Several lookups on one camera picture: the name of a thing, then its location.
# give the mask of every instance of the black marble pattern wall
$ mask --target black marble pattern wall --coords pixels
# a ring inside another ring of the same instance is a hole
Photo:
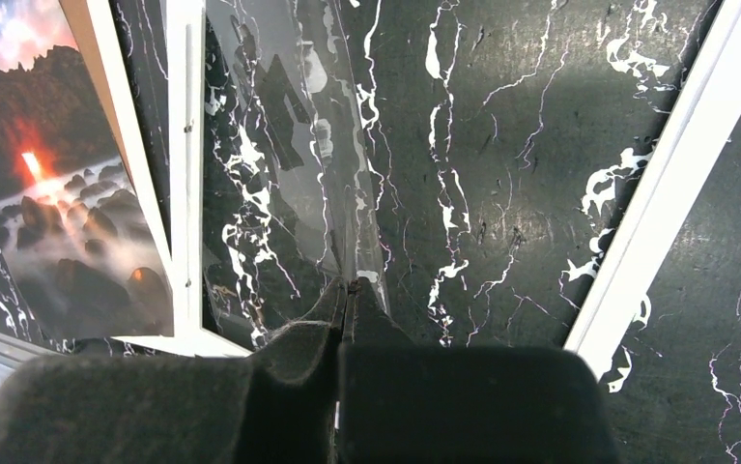
[[[393,319],[561,346],[714,5],[343,0]]]
[[[124,54],[159,211],[165,233],[170,236],[168,62],[162,4],[157,0],[112,0],[109,4]]]
[[[607,379],[627,461],[741,462],[741,118],[649,296]]]

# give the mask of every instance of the white vein pattern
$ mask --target white vein pattern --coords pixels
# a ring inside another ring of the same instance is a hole
[[[361,5],[356,0],[351,0],[351,6],[353,8],[359,8]],[[393,201],[393,208],[392,212],[395,214],[398,209],[402,206],[401,200],[399,199],[398,194],[398,187],[395,186],[392,182],[392,175],[393,175],[393,154],[392,150],[390,149],[389,141],[387,140],[387,135],[385,133],[385,127],[382,125],[381,121],[381,112],[379,108],[376,105],[376,97],[377,97],[377,90],[378,90],[378,82],[376,80],[376,60],[372,56],[372,49],[373,49],[373,39],[375,38],[376,32],[379,28],[379,21],[382,14],[382,0],[376,0],[375,3],[375,11],[373,12],[373,24],[368,29],[367,33],[364,35],[364,39],[362,41],[362,51],[363,56],[362,58],[367,63],[367,77],[369,79],[369,82],[362,83],[358,80],[356,80],[356,106],[358,108],[358,113],[356,114],[359,123],[360,128],[363,130],[363,132],[366,134],[367,139],[370,141],[369,148],[369,154],[365,157],[365,160],[362,162],[366,162],[367,169],[369,172],[378,177],[378,193],[375,198],[375,210],[378,211],[379,208],[382,205],[382,200],[385,197],[385,194],[389,192],[389,197]],[[343,88],[347,89],[348,84],[345,81],[340,81],[342,83]],[[377,162],[381,164],[382,156],[380,155],[381,146],[384,146],[384,151],[382,154],[386,154],[387,156],[387,163],[386,163],[386,174],[380,172],[378,169],[375,168],[374,162]],[[358,143],[358,140],[356,140],[356,152],[360,153],[360,151],[363,151],[360,147],[360,144]],[[384,264],[382,268],[382,274],[385,274],[387,272],[387,269],[390,265],[390,262],[394,259],[392,250],[390,249],[390,246],[386,244],[382,238],[381,231],[378,234],[378,241],[379,241],[379,247],[384,251],[385,259]],[[374,270],[361,270],[360,276],[366,276],[368,279],[371,280],[374,284],[379,282],[382,283],[381,276],[378,272]],[[385,308],[386,311],[389,311],[387,302],[386,302],[386,289],[385,285],[382,283],[380,285],[380,288],[377,290],[378,295],[382,299],[382,306]]]
[[[105,340],[105,344],[108,348],[108,356],[114,356],[114,348],[112,346],[112,341],[109,339]],[[128,343],[127,341],[123,342],[123,351],[120,353],[120,355],[123,358],[133,358],[137,356],[156,356],[157,351],[153,350],[151,348],[144,348],[140,346],[133,345],[131,343]]]
[[[164,3],[157,5],[157,0],[154,1],[154,10],[158,10],[160,7],[164,8]],[[126,38],[126,42],[123,43],[120,40],[120,44],[126,55],[126,66],[131,67],[130,71],[132,71],[129,74],[129,83],[135,99],[135,106],[137,106],[138,111],[142,108],[148,110],[142,111],[141,118],[153,118],[151,121],[141,121],[141,123],[148,123],[142,124],[142,127],[147,128],[151,137],[151,140],[147,142],[147,155],[155,157],[162,164],[162,167],[167,167],[169,165],[165,142],[167,134],[162,132],[162,128],[167,127],[167,114],[162,108],[163,101],[160,100],[164,99],[164,96],[140,95],[143,88],[148,87],[150,90],[157,92],[160,89],[158,84],[168,81],[168,66],[165,62],[165,56],[164,53],[160,55],[158,50],[160,47],[164,50],[165,47],[163,15],[151,12],[146,0],[112,0],[111,4],[115,26],[119,25],[118,33],[122,30],[122,34]],[[154,15],[154,23],[152,23],[151,15]],[[142,66],[138,59],[132,58],[135,55],[137,55],[136,58],[144,58]],[[155,115],[147,116],[146,113],[152,110]]]
[[[741,445],[741,292],[737,297],[734,316],[739,326],[739,337],[712,355],[708,362],[708,372],[711,390],[721,396],[726,404],[718,420],[717,437],[724,447],[725,454],[732,462],[737,463],[739,458],[735,454],[735,449]],[[716,365],[723,356],[737,368],[725,373],[720,372]]]
[[[255,24],[241,2],[234,2],[234,7],[240,17],[249,18],[249,24]],[[249,69],[247,70],[245,85],[249,85],[250,88],[255,88],[256,65],[261,58],[258,26],[254,26],[254,30],[256,56],[246,57],[250,61],[247,63]],[[216,52],[212,57],[214,61],[221,59],[221,56],[216,56]],[[238,98],[227,99],[223,94],[223,87],[230,86],[237,89],[238,86],[232,80],[233,75],[230,69],[226,70],[226,78],[227,82],[224,86],[209,87],[211,92],[206,101],[205,112],[209,116],[214,116],[217,112],[227,114],[229,116],[228,125],[231,128],[236,128],[227,135],[228,140],[226,142],[234,147],[231,153],[220,153],[222,140],[213,131],[214,147],[212,153],[224,169],[228,180],[241,193],[242,204],[237,205],[237,208],[231,212],[230,220],[223,225],[220,231],[220,237],[228,248],[233,272],[236,276],[232,290],[237,296],[240,305],[239,311],[245,319],[250,321],[253,329],[251,341],[254,346],[259,346],[260,343],[267,341],[269,333],[261,318],[258,317],[266,303],[266,296],[261,294],[259,284],[260,269],[272,266],[284,275],[290,290],[286,298],[291,300],[299,298],[300,293],[296,283],[271,246],[273,226],[271,223],[273,221],[271,188],[277,188],[277,186],[273,186],[269,180],[265,154],[256,148],[247,134],[247,127],[252,125],[254,131],[265,132],[267,140],[271,142],[272,146],[272,139],[267,133],[266,110],[255,93],[250,98],[251,104],[248,106],[241,103],[242,95],[240,94],[237,94]],[[255,188],[253,183],[248,182],[252,178],[258,178],[261,181],[258,188]],[[255,255],[250,257],[252,259],[248,259],[249,257],[242,252],[242,247],[245,245],[255,248]]]
[[[450,79],[452,71],[455,68],[456,58],[458,57],[458,45],[463,25],[458,20],[453,10],[459,6],[458,2],[442,2],[436,8],[436,18],[430,24],[429,40],[427,43],[427,55],[424,66],[434,79],[442,83],[445,98],[439,101],[430,113],[430,133],[428,140],[430,143],[430,157],[436,165],[436,177],[441,185],[441,192],[438,196],[439,206],[442,209],[442,224],[446,237],[446,248],[449,251],[450,263],[441,267],[438,274],[433,279],[430,287],[429,299],[427,303],[428,317],[442,328],[442,337],[440,343],[448,347],[452,344],[452,336],[449,332],[449,326],[454,322],[453,317],[447,312],[444,303],[440,299],[441,286],[447,279],[455,278],[470,265],[468,259],[461,257],[460,238],[463,234],[469,234],[472,231],[470,225],[470,208],[467,204],[467,197],[464,189],[461,187],[461,180],[458,171],[449,163],[449,151],[452,146],[452,123],[453,123],[453,104],[455,97],[450,90]],[[442,68],[441,62],[436,51],[438,40],[436,38],[436,28],[442,20],[444,14],[451,15],[455,22],[455,37],[453,40],[452,57],[445,69]],[[446,137],[443,140],[445,148],[441,150],[440,144],[437,144],[436,125],[439,119],[439,112],[445,118]],[[463,201],[463,205],[456,205],[455,202]],[[460,213],[455,213],[456,208],[462,208]],[[455,221],[460,220],[463,227],[459,227]]]
[[[532,72],[523,74],[523,75],[521,75],[521,77],[518,78],[518,80],[516,80],[516,81],[514,81],[514,82],[512,82],[510,84],[502,85],[502,86],[498,87],[496,90],[490,92],[488,94],[487,98],[484,100],[483,106],[486,106],[487,103],[489,103],[489,101],[491,100],[491,98],[496,93],[501,92],[501,91],[506,90],[506,89],[510,89],[510,88],[516,87],[517,85],[519,85],[522,82],[524,82],[527,78],[529,78],[529,77],[535,77],[538,74],[538,68],[540,67],[541,63],[543,62],[544,55],[547,53],[547,43],[548,43],[548,40],[549,40],[549,37],[550,37],[550,30],[551,30],[551,27],[552,27],[552,16],[555,13],[556,9],[557,9],[557,1],[556,0],[553,0],[550,3],[550,9],[549,9],[549,12],[547,13],[547,16],[546,16],[546,27],[545,27],[544,32],[543,32],[543,35],[541,36],[540,41],[539,41],[540,42],[540,45],[539,45],[540,51],[538,52],[538,56],[537,56],[537,59],[535,60],[535,65],[534,65],[534,68],[533,68]],[[546,82],[546,84],[544,85],[544,87],[543,87],[543,89],[541,91],[540,102],[538,104],[538,126],[537,126],[537,129],[534,130],[532,133],[530,133],[528,135],[526,141],[524,142],[524,145],[523,145],[523,148],[522,148],[521,152],[515,157],[517,160],[522,160],[523,161],[523,164],[521,166],[521,169],[527,169],[527,168],[532,167],[532,165],[533,165],[532,161],[529,159],[529,155],[531,154],[532,149],[535,146],[535,137],[539,133],[541,133],[541,131],[543,131],[543,129],[545,128],[545,126],[544,126],[544,106],[545,106],[545,103],[546,103],[547,92],[549,91],[550,87],[552,86],[553,81],[555,80],[557,74],[565,66],[565,64],[566,64],[566,57],[568,55],[569,55],[569,41],[567,41],[565,43],[564,48],[563,48],[563,52],[560,54],[560,58],[558,60],[557,66],[555,67],[555,69],[550,74],[549,80]],[[496,134],[496,136],[498,136],[498,121],[496,120],[495,116],[493,116],[493,120],[494,120],[494,122],[496,124],[495,134]],[[500,205],[497,205],[501,209],[501,219],[504,218],[506,211],[509,210],[510,205],[512,203],[512,193],[513,193],[513,188],[514,187],[513,187],[513,182],[512,182],[512,172],[509,171],[509,170],[507,170],[507,178],[509,180],[509,198],[507,200],[507,206],[506,206],[505,209],[503,209]],[[548,230],[549,230],[549,234],[551,234],[551,236],[552,236],[552,234],[553,234],[552,230],[553,229],[552,229],[552,226],[551,225],[549,225]],[[481,293],[483,292],[483,294],[487,298],[486,318],[484,320],[484,323],[486,323],[486,321],[489,320],[490,312],[491,312],[490,291],[493,289],[493,287],[495,287],[497,285],[502,285],[507,280],[507,276],[509,275],[509,271],[511,270],[512,265],[515,262],[515,251],[518,249],[518,247],[522,244],[522,241],[524,240],[523,236],[520,234],[520,232],[518,231],[518,229],[514,229],[513,232],[516,235],[512,238],[512,241],[510,242],[510,249],[509,249],[509,253],[508,253],[507,265],[503,269],[503,271],[501,272],[500,278],[497,279],[497,280],[487,280],[487,281],[485,281],[484,283],[481,284],[481,286],[478,289],[477,293],[475,293],[475,295],[473,296],[474,299],[477,299],[481,295]],[[525,302],[529,302],[530,304],[532,304],[533,306],[535,306],[536,309],[540,310],[541,312],[543,312],[547,316],[549,316],[552,319],[556,320],[561,326],[566,327],[566,328],[569,327],[569,325],[567,323],[565,323],[565,322],[561,321],[560,319],[558,319],[557,317],[553,316],[553,314],[547,308],[545,308],[541,304],[537,303],[531,297],[526,296],[526,295],[519,295],[518,293],[516,293],[514,287],[510,287],[510,288],[512,290],[513,297],[518,300],[518,305],[516,306],[515,310],[513,311],[513,313],[510,315],[509,319],[507,320],[507,326],[506,326],[507,334],[510,333],[510,330],[511,330],[511,327],[512,327],[512,322],[513,322],[515,316],[521,310],[522,305]],[[479,330],[479,326],[475,325],[474,321],[472,321],[472,323],[473,323],[473,326],[474,326],[474,334],[477,334],[477,332]]]
[[[61,340],[49,340],[48,344],[58,353],[73,354],[77,346],[77,340],[65,338]]]
[[[321,138],[320,150],[323,157],[324,147],[335,154],[333,162],[329,164],[324,174],[328,177],[327,183],[332,191],[339,191],[345,187],[345,178],[349,175],[350,181],[347,185],[353,193],[349,203],[355,206],[355,214],[351,220],[346,221],[345,238],[354,248],[353,266],[356,276],[366,277],[373,284],[380,304],[384,310],[388,310],[386,301],[385,270],[391,260],[389,246],[381,242],[379,227],[376,223],[376,212],[387,188],[391,186],[393,201],[397,201],[395,186],[389,181],[389,174],[385,176],[374,167],[374,162],[380,160],[377,150],[377,136],[382,139],[386,146],[388,165],[391,166],[392,158],[386,136],[379,121],[379,109],[376,106],[375,60],[370,54],[374,34],[379,26],[382,2],[378,0],[373,14],[373,25],[364,37],[363,51],[364,60],[368,64],[370,83],[367,88],[361,83],[354,86],[351,76],[350,60],[348,59],[347,44],[341,29],[339,12],[333,8],[330,0],[307,0],[305,7],[309,11],[304,27],[302,21],[299,28],[302,39],[309,44],[310,53],[322,57],[322,75],[326,75],[334,84],[323,86],[321,89],[312,89],[306,76],[305,82],[309,90],[308,100],[313,111],[322,113],[330,118],[328,122],[327,137]],[[334,116],[343,114],[344,108],[350,108],[350,117]],[[362,133],[366,133],[370,142],[372,153],[365,153]],[[378,182],[378,196],[373,196],[372,177],[376,176]],[[351,264],[346,263],[347,272],[351,270]]]
[[[331,53],[336,52],[336,36],[333,34],[333,25],[335,23],[335,17],[333,16],[332,10],[330,9],[330,6],[325,3],[325,15],[323,17],[323,22],[325,23],[325,27],[328,30],[328,51]],[[299,1],[294,0],[294,16],[297,18],[297,26],[299,28],[299,33],[304,36],[304,25],[301,21],[299,21]],[[316,53],[316,51],[312,48],[313,43],[305,41],[304,39],[299,40],[299,53],[302,55],[305,55],[305,49],[307,48],[307,56],[310,56],[311,54]],[[309,60],[309,61],[315,61],[318,66],[317,67],[309,67],[310,72],[314,73],[314,69],[316,70],[316,73],[320,73],[324,76],[324,81],[327,82],[328,75],[325,72],[325,70],[322,68],[322,63],[319,61],[318,56],[315,60]],[[321,91],[321,87],[314,89],[315,91]],[[304,93],[304,96],[311,101],[311,94],[313,93],[313,90],[310,89],[309,85],[302,86],[302,92]],[[310,140],[309,149],[310,149],[310,155],[314,160],[316,160],[316,163],[319,167],[319,173],[316,175],[316,182],[319,183],[319,189],[322,194],[322,222],[325,224],[325,228],[322,231],[322,242],[325,244],[322,248],[322,255],[319,257],[318,261],[316,262],[316,266],[321,266],[322,263],[325,261],[326,257],[328,256],[328,252],[331,251],[330,248],[330,242],[328,240],[328,233],[330,231],[330,221],[328,220],[328,209],[330,207],[330,201],[327,194],[327,189],[325,187],[325,165],[323,163],[324,158],[332,157],[333,152],[333,144],[331,140],[331,134],[332,134],[332,127],[330,125],[330,122],[327,119],[321,118],[319,115],[319,111],[316,110],[314,107],[313,109],[313,124],[310,125],[310,133],[312,135],[312,138]],[[317,154],[317,148],[321,150],[321,155]]]
[[[646,56],[642,51],[644,47],[643,40],[651,38],[654,34],[676,35],[673,32],[674,28],[669,23],[668,14],[659,11],[657,7],[658,2],[656,0],[636,0],[625,16],[622,33],[613,39],[609,39],[613,30],[607,24],[604,17],[597,24],[596,43],[598,46],[605,47],[606,61],[613,70],[618,73],[631,75],[636,80],[636,91],[632,96],[633,99],[645,101],[656,113],[669,114],[667,109],[659,107],[649,96],[651,92],[679,92],[679,86],[662,81],[664,76],[670,75],[672,65],[670,63],[668,65],[661,64],[658,59]],[[608,13],[612,13],[613,8],[616,7],[610,5]],[[684,36],[683,45],[676,54],[677,63],[681,66],[680,86],[685,81],[686,71],[688,70],[688,65],[684,63],[684,60],[688,53],[689,42],[694,38],[699,45],[699,36],[696,32],[712,8],[713,5],[700,11],[690,27],[683,25],[677,26],[679,33]],[[649,140],[645,139],[643,144],[648,145]],[[600,218],[604,207],[614,202],[618,181],[625,183],[640,177],[645,165],[651,159],[652,152],[653,147],[649,153],[637,155],[634,148],[627,147],[620,153],[620,163],[595,171],[586,181],[585,195],[581,199],[581,211],[589,218],[592,228],[595,230],[599,229],[600,231],[597,232],[597,235],[590,242],[589,248],[595,254],[589,261],[578,266],[569,260],[567,263],[569,269],[561,272],[561,279],[558,282],[560,296],[570,305],[575,306],[563,295],[564,285],[582,276],[595,278],[606,250],[600,246],[593,246],[597,244],[594,241],[600,241],[606,234],[613,232],[613,230],[607,229],[604,225],[597,224],[596,222],[598,221],[593,214],[596,214]],[[602,222],[606,224],[608,219],[606,218]],[[610,242],[610,240],[606,240],[606,247]],[[641,314],[645,316],[637,316],[632,322],[640,322],[642,323],[642,327],[645,328],[648,324],[648,315],[650,313],[651,301],[648,297],[645,297],[643,302],[641,302]],[[654,349],[649,348],[649,350],[654,352],[658,357],[663,357],[661,353]],[[632,372],[632,355],[635,352],[625,345],[621,345],[618,352],[622,352],[626,365],[615,367],[615,373],[620,377],[608,383],[610,392],[620,392],[623,384]]]

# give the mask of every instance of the glass panel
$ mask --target glass panel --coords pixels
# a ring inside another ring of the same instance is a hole
[[[13,34],[18,23],[32,34]],[[86,53],[58,5],[0,2],[0,330],[171,334],[159,255]]]
[[[261,346],[337,275],[367,276],[384,302],[370,166],[334,9],[207,8],[203,269],[219,333]]]

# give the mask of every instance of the white frame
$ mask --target white frame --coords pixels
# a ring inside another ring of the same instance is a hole
[[[719,9],[564,348],[600,378],[741,115],[741,0]]]

